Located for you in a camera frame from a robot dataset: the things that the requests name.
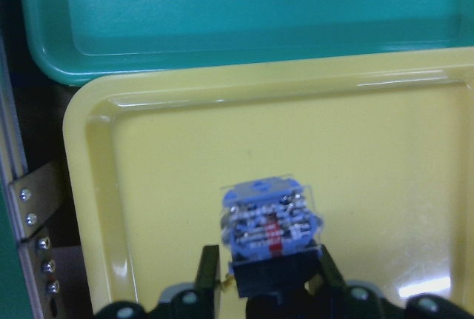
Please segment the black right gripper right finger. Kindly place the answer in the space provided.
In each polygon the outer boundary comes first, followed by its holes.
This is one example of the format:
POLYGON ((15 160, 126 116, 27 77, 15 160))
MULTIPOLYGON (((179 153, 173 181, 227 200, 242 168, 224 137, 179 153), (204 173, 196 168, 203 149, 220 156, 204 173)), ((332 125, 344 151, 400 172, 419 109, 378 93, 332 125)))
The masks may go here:
POLYGON ((396 306, 368 283, 348 284, 326 247, 321 248, 322 277, 329 318, 472 318, 473 314, 438 295, 422 293, 396 306))

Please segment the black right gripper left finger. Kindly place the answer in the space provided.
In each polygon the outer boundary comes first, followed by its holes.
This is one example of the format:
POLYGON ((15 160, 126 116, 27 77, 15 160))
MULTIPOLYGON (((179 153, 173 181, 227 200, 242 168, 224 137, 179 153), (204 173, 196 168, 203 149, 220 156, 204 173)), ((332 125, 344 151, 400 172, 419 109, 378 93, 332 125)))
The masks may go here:
POLYGON ((162 292, 149 312, 135 302, 116 301, 94 314, 95 318, 217 318, 219 315, 220 252, 206 245, 193 283, 181 283, 162 292))

